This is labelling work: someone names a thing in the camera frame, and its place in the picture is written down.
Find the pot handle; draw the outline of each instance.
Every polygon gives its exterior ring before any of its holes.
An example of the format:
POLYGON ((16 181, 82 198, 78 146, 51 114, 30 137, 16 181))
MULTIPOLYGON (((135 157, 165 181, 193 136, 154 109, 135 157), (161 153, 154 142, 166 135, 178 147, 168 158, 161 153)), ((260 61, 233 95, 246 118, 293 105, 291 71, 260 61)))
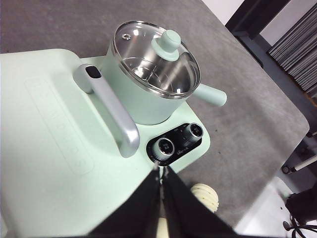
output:
POLYGON ((124 158, 134 155, 140 145, 138 128, 99 70, 93 65, 82 64, 74 71, 73 79, 84 92, 95 93, 102 102, 111 117, 103 120, 112 135, 119 136, 116 143, 120 154, 124 158))
POLYGON ((222 107, 227 102, 227 94, 225 92, 202 83, 199 84, 193 95, 218 107, 222 107))

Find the black bag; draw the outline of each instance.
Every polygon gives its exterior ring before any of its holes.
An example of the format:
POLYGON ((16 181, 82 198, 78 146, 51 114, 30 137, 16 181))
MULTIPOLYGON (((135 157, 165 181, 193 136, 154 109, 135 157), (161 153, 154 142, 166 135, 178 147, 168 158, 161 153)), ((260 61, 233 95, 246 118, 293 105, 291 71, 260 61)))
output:
POLYGON ((292 216, 300 223, 317 219, 317 183, 304 192, 292 194, 286 202, 292 216))

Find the white pipe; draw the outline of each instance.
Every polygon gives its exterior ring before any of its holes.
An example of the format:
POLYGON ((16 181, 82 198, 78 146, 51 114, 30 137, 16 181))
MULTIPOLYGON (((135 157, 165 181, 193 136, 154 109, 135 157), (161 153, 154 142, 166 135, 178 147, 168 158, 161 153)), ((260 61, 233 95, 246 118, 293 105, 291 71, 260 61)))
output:
POLYGON ((311 158, 299 163, 298 165, 294 166, 294 169, 296 171, 301 170, 302 168, 304 168, 304 167, 306 167, 306 166, 308 166, 308 165, 310 165, 310 164, 312 164, 313 162, 316 162, 316 161, 317 161, 317 155, 315 155, 315 156, 313 156, 313 157, 311 157, 311 158))

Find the pot rim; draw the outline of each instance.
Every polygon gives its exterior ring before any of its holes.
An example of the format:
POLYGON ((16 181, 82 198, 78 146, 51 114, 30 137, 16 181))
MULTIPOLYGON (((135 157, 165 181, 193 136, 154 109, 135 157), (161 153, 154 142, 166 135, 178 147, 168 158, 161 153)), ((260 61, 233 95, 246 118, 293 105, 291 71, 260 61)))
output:
POLYGON ((165 90, 162 90, 158 87, 155 87, 151 84, 149 84, 148 82, 144 81, 142 78, 140 78, 138 75, 136 75, 132 69, 123 61, 122 56, 120 55, 116 42, 115 42, 115 37, 118 33, 118 31, 124 27, 125 25, 131 24, 131 23, 142 23, 142 24, 146 24, 146 25, 151 25, 153 27, 156 27, 160 30, 166 31, 164 28, 157 26, 153 23, 150 22, 145 22, 145 21, 127 21, 122 23, 120 26, 117 27, 113 40, 111 42, 111 52, 112 55, 116 58, 116 60, 119 62, 119 67, 120 69, 124 72, 124 74, 126 76, 128 76, 130 79, 133 80, 133 82, 135 84, 137 84, 138 86, 140 86, 141 88, 145 89, 148 92, 151 93, 155 93, 157 96, 162 97, 162 98, 167 98, 167 99, 182 99, 182 98, 186 98, 189 97, 195 90, 196 88, 199 86, 200 82, 201 82, 201 74, 200 74, 200 68, 199 65, 195 59, 195 57, 192 55, 192 53, 188 50, 187 46, 181 41, 181 45, 183 47, 185 47, 185 49, 188 51, 188 53, 191 55, 191 57, 193 58, 196 66, 197 66, 197 75, 198 77, 196 77, 197 83, 196 85, 189 91, 187 92, 183 92, 183 93, 174 93, 174 92, 167 92, 165 90))

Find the black control panel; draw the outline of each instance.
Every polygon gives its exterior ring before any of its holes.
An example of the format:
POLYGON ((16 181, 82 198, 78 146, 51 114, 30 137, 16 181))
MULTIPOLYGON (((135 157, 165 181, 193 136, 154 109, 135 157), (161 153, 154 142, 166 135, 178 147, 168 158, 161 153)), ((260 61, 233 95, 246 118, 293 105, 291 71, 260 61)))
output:
POLYGON ((203 129, 196 123, 182 124, 147 144, 147 154, 159 166, 167 166, 202 143, 203 129))

